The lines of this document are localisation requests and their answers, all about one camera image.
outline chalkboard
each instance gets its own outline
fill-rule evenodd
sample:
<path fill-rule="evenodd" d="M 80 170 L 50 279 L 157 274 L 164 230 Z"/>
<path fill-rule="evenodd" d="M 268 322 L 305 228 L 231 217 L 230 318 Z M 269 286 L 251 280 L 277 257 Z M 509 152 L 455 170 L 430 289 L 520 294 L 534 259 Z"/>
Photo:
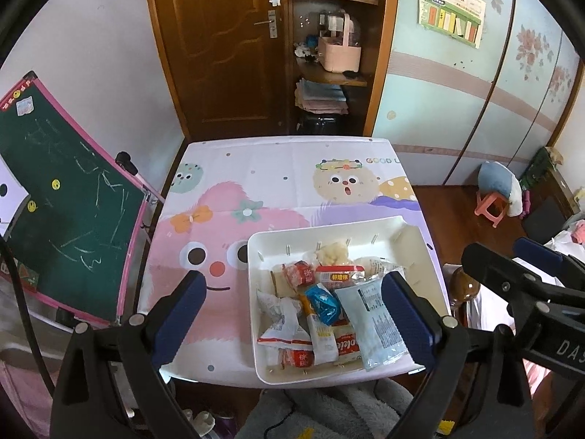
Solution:
<path fill-rule="evenodd" d="M 104 130 L 117 122 L 104 120 Z M 143 212 L 139 184 L 122 173 L 33 72 L 0 102 L 0 154 L 30 193 L 8 243 L 19 261 L 39 273 L 39 297 L 115 320 Z"/>

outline cartoon tablecloth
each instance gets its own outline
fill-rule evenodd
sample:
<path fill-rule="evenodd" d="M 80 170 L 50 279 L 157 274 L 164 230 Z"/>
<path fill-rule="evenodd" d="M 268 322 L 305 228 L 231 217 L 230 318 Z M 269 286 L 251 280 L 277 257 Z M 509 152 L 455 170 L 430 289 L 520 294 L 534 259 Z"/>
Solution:
<path fill-rule="evenodd" d="M 362 137 L 266 137 L 192 143 L 182 158 L 148 255 L 139 312 L 197 269 L 207 299 L 173 363 L 183 379 L 266 387 L 250 339 L 247 242 L 260 231 L 390 216 L 420 228 L 442 279 L 431 236 L 390 142 Z M 441 283 L 445 299 L 445 286 Z M 328 386 L 410 371 L 394 365 L 300 384 Z"/>

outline door handle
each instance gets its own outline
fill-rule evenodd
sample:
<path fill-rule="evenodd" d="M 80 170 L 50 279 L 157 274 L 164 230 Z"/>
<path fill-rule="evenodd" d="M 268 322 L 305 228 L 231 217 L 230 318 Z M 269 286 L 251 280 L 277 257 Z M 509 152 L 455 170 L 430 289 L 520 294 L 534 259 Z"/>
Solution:
<path fill-rule="evenodd" d="M 276 10 L 269 10 L 268 11 L 268 19 L 265 21 L 256 21 L 252 23 L 254 26 L 259 25 L 268 25 L 268 30 L 270 31 L 270 38 L 278 38 L 279 32 L 276 29 Z"/>

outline wooden door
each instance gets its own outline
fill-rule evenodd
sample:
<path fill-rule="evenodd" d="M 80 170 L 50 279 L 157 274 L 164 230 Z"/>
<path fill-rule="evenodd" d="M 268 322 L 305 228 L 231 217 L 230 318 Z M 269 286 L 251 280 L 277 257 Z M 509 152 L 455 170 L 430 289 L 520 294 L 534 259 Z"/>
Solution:
<path fill-rule="evenodd" d="M 154 0 L 159 50 L 192 140 L 286 132 L 282 8 L 269 0 Z M 277 38 L 268 24 L 254 24 L 269 10 Z"/>

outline blue snack wrapper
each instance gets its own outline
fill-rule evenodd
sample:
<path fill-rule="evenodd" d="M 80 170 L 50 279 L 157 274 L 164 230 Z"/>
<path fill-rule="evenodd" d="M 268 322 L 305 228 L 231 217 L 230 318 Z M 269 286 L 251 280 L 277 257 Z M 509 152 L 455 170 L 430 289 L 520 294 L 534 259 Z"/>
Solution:
<path fill-rule="evenodd" d="M 305 295 L 315 309 L 315 313 L 325 325 L 331 325 L 341 314 L 341 304 L 329 293 L 329 291 L 319 283 L 309 287 Z"/>

